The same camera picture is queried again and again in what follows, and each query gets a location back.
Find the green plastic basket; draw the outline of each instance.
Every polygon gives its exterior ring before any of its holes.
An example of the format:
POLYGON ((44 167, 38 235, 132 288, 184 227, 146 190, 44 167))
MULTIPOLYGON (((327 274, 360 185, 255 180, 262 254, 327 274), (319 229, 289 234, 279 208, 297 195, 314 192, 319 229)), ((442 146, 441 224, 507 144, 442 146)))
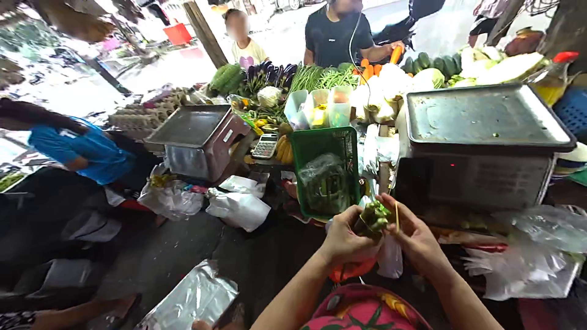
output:
POLYGON ((343 161, 343 168, 349 173, 348 187, 351 202, 352 204, 359 202, 357 131, 353 127, 297 130, 290 134, 289 139, 292 143, 295 174, 298 178, 298 201, 303 215, 318 219, 330 219, 335 215, 320 213, 308 206, 305 190, 298 176, 299 169, 325 153, 333 153, 343 161))

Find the yellow shirt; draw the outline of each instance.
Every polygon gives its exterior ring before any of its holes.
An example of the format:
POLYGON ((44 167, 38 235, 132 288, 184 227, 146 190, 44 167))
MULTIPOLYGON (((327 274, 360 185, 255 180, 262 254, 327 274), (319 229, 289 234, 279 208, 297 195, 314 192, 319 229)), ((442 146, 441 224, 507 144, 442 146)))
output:
POLYGON ((257 65, 267 58, 265 51, 253 39, 244 49, 239 48, 235 41, 232 44, 232 55, 235 62, 239 63, 244 69, 248 69, 251 65, 257 65))

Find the carrot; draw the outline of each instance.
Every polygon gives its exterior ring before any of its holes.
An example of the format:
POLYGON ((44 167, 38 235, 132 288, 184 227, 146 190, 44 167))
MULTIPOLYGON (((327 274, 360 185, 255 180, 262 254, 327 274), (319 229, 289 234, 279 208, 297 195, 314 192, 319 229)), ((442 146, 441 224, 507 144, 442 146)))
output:
POLYGON ((375 69, 373 68, 373 66, 371 64, 369 64, 366 68, 365 71, 363 71, 363 76, 365 77, 365 80, 369 80, 369 78, 371 78, 373 76, 373 71, 375 69))
POLYGON ((400 56, 403 53, 403 47, 398 46, 395 47, 392 51, 392 58, 389 60, 389 63, 397 64, 397 61, 400 59, 400 56))
POLYGON ((381 64, 377 64, 373 67, 373 74, 379 77, 379 72, 381 72, 381 68, 383 66, 381 64))

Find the cooking oil bottle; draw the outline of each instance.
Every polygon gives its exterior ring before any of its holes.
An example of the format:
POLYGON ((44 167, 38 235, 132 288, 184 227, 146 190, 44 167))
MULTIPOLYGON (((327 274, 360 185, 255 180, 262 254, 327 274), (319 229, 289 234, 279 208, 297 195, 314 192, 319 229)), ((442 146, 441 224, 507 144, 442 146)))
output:
POLYGON ((578 56, 578 52, 556 54, 552 64, 546 68, 546 75, 531 84, 549 107, 552 107, 565 93, 567 85, 571 82, 567 69, 578 56))

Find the child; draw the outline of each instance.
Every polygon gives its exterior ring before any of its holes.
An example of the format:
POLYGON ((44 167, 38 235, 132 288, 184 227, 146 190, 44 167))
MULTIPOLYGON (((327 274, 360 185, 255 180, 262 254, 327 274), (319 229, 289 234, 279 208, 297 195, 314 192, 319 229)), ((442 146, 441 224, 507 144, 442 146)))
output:
POLYGON ((242 68, 248 69, 251 65, 269 59, 265 51, 249 38, 249 24, 244 12, 234 8, 227 10, 224 14, 224 23, 228 35, 234 39, 232 55, 242 68))

